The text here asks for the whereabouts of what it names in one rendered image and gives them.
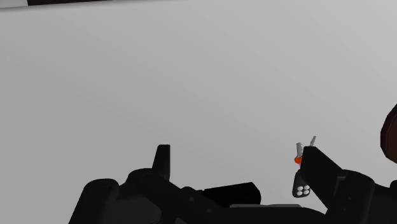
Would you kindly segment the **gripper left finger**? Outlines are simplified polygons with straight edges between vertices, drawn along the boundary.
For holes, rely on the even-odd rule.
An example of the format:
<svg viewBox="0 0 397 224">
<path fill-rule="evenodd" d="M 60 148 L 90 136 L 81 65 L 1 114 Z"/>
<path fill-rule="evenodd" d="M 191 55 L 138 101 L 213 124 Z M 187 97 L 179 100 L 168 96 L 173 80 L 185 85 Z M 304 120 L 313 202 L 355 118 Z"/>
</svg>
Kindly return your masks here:
<svg viewBox="0 0 397 224">
<path fill-rule="evenodd" d="M 171 147 L 157 147 L 150 168 L 132 171 L 124 184 L 88 182 L 68 224 L 225 224 L 226 209 L 191 187 L 171 183 Z"/>
</svg>

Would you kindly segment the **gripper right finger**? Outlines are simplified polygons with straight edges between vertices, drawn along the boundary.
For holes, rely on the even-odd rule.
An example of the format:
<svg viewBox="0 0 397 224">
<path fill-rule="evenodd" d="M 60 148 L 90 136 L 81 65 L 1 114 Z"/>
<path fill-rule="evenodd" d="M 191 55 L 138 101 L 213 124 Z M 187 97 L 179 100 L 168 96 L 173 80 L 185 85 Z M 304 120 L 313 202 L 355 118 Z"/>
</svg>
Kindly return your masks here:
<svg viewBox="0 0 397 224">
<path fill-rule="evenodd" d="M 330 224 L 397 224 L 397 184 L 385 187 L 343 169 L 315 146 L 303 149 L 300 173 L 326 206 Z"/>
</svg>

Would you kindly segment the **dark brown round object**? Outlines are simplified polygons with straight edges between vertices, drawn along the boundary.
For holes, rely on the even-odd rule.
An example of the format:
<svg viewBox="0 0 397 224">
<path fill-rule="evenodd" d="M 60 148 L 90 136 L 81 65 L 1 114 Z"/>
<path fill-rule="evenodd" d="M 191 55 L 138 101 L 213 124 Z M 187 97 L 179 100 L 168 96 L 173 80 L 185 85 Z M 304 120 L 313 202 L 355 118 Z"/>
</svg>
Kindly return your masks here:
<svg viewBox="0 0 397 224">
<path fill-rule="evenodd" d="M 380 147 L 385 157 L 397 164 L 397 103 L 384 120 L 380 131 Z"/>
</svg>

